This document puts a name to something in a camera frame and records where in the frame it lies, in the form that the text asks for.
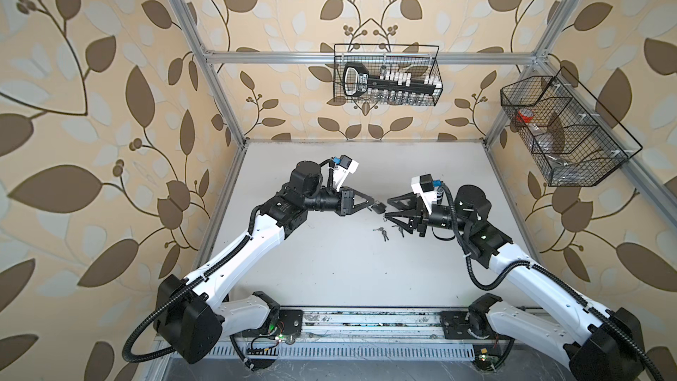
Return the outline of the black padlock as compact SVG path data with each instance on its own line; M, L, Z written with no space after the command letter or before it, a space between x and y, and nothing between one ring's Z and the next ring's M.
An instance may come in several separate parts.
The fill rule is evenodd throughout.
M370 209L375 213L384 214L386 211L386 205L381 202L376 202L370 207Z

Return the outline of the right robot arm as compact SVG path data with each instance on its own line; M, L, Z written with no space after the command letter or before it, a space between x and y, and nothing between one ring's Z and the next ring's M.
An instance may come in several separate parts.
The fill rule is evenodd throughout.
M428 176L412 192L388 199L384 216L410 234L449 229L464 254L471 282L483 296L468 307L470 332L507 336L569 368L577 380L635 380L643 372L663 380L645 350L638 318L610 310L532 259L488 215L491 203L475 185L456 194Z

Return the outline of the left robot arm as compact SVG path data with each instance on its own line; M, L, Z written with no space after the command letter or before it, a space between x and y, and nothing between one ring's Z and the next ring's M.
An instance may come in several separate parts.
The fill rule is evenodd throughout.
M247 229L234 242L184 278L170 276L160 284L155 310L123 345L126 363L149 362L172 353L197 363L222 336L275 323L279 306L270 296L255 292L229 301L228 295L266 253L306 222L309 213L345 217L373 205L372 197L345 185L358 167L346 155L320 163L299 162L288 182L252 209Z

